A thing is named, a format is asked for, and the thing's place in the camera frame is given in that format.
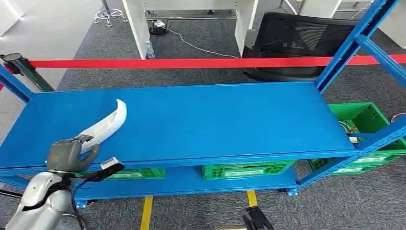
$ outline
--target blue shelf upright post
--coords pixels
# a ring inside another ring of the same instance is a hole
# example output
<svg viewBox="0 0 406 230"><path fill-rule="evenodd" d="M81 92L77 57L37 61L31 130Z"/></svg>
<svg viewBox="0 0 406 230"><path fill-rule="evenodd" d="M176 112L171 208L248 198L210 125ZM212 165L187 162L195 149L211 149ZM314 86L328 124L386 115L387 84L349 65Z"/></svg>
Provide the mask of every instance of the blue shelf upright post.
<svg viewBox="0 0 406 230"><path fill-rule="evenodd" d="M23 102L27 103L33 92L29 90L21 81L0 65L0 82Z"/></svg>
<svg viewBox="0 0 406 230"><path fill-rule="evenodd" d="M364 17L334 55L329 65L316 80L316 86L321 93L329 86L335 77L337 77L346 63L361 47L372 55L396 80L399 81L400 84L402 84L402 86L406 87L406 70L390 58L387 53L370 39L370 36L378 28L380 22L398 2L399 0L376 0L372 4L370 9L366 12ZM328 164L299 180L296 188L288 189L288 194L294 196L297 194L298 189L322 179L330 173L342 168L344 165L354 162L360 157L376 151L405 135L406 117L402 117L375 134L369 135L364 141L356 145L356 148L359 150L358 154L351 157L334 158L334 160Z"/></svg>

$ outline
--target black cable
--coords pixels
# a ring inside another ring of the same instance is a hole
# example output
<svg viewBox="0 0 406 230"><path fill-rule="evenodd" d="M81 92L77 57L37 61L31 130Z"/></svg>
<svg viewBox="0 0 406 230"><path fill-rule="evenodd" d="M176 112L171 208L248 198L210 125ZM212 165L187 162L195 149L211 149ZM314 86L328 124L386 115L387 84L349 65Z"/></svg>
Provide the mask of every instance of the black cable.
<svg viewBox="0 0 406 230"><path fill-rule="evenodd" d="M85 227L83 226L83 224L86 225L85 221L83 220L82 216L79 214L78 208L76 208L76 204L75 204L75 194L76 192L80 189L80 187L82 187L84 184L86 184L88 180L84 180L82 183L80 183L78 186L76 186L76 188L73 190L72 192L72 208L73 211L75 212L76 215L76 219L78 220L79 226L80 226L80 230L85 230Z"/></svg>

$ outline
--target red barrier tape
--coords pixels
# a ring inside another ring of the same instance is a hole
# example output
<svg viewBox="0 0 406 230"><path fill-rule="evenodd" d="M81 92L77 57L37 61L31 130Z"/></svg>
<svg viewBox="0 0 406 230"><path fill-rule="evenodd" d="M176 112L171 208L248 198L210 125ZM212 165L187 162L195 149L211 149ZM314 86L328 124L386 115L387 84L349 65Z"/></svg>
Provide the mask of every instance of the red barrier tape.
<svg viewBox="0 0 406 230"><path fill-rule="evenodd" d="M390 55L406 63L406 55ZM112 60L32 60L37 68L67 69L216 69L326 66L332 57L224 58L224 59L112 59ZM354 56L347 65L377 65L372 56Z"/></svg>

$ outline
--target white wall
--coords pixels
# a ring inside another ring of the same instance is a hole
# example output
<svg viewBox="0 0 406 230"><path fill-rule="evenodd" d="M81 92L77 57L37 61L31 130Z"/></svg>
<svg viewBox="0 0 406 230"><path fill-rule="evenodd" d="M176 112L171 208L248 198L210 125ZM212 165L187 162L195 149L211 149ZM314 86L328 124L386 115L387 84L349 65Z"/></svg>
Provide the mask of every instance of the white wall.
<svg viewBox="0 0 406 230"><path fill-rule="evenodd" d="M0 0L0 36L12 27L24 13L13 0Z"/></svg>

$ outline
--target wire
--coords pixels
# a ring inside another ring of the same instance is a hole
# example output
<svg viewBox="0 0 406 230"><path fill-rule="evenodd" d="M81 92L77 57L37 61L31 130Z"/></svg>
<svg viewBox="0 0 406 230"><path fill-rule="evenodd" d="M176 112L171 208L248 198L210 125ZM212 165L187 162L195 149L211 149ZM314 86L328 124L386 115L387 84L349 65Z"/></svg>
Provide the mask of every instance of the wire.
<svg viewBox="0 0 406 230"><path fill-rule="evenodd" d="M372 3L372 1L368 2L368 4L366 4L366 5L364 6L364 8L360 9L360 11L358 11L350 20L354 19L355 16L357 16L357 15L358 15L359 13L361 13L363 10L366 10L366 9L369 7L369 5L371 5L371 3Z"/></svg>
<svg viewBox="0 0 406 230"><path fill-rule="evenodd" d="M345 129L346 132L348 132L348 133L351 132L351 127L347 123L342 122L342 121L339 121L338 123L340 123L340 125Z"/></svg>
<svg viewBox="0 0 406 230"><path fill-rule="evenodd" d="M406 115L406 113L399 113L399 114L394 115L394 116L392 117L392 119L391 119L391 123L393 123L393 122L395 121L395 119L396 119L398 116L401 116L401 115Z"/></svg>
<svg viewBox="0 0 406 230"><path fill-rule="evenodd" d="M193 48L196 48L196 49L198 49L198 50L201 50L201 51L203 51L203 52L206 52L206 53L211 53L211 54L217 54L217 55L224 56L224 57L232 57L232 58L239 59L238 57L233 56L233 55L220 54L220 53L216 53L216 52L213 52L213 51L208 51L208 50L205 50L205 49L199 48L199 47L194 46L194 45L190 44L189 42L185 41L185 40L183 39L183 37L182 37L182 35L181 35L181 34L179 34L179 33L175 32L175 31L173 31L173 30L170 30L170 29L168 29L168 31L171 31L172 33L174 33L174 34L178 35L178 36L180 37L180 39L181 39L181 40L182 40L184 43L186 43L186 44L190 45L190 46L191 46L191 47L193 47Z"/></svg>
<svg viewBox="0 0 406 230"><path fill-rule="evenodd" d="M151 17L153 17L153 18L157 18L157 17L158 17L158 15L156 15L153 11L146 11L146 12L147 12L147 14L149 14L149 15L150 15ZM205 50L205 49L199 48L199 47L197 47L197 46L194 46L194 45L190 44L189 42L185 41L185 40L183 39L183 37L182 37L181 34L175 32L175 31L173 31L173 30L170 30L170 29L169 29L170 25L168 26L168 23L167 23L167 28L166 28L167 31L171 31L172 33L178 35L178 36L180 37L180 39L181 39L184 43L190 45L191 47L193 47L193 48L195 48L195 49L201 50L201 51L206 52L206 53L217 54L217 55L224 56L224 57L231 57L231 58L239 59L238 57L233 56L233 55L220 54L220 53L216 53L216 52L213 52L213 51Z"/></svg>
<svg viewBox="0 0 406 230"><path fill-rule="evenodd" d="M68 214L68 213L66 213L66 214L62 214L63 216L66 216L66 217L73 217L73 218L77 218L77 216L76 215L73 215L73 214Z"/></svg>
<svg viewBox="0 0 406 230"><path fill-rule="evenodd" d="M73 190L72 192L72 208L73 211L75 212L76 215L76 219L78 220L79 226L80 226L80 230L86 230L86 228L84 227L84 225L86 225L85 221L83 220L82 216L80 216L78 208L76 207L75 204L75 194L76 192L80 189L80 187L82 187L84 184L86 184L88 180L84 180L82 183L80 183L78 186L76 186L76 188Z"/></svg>

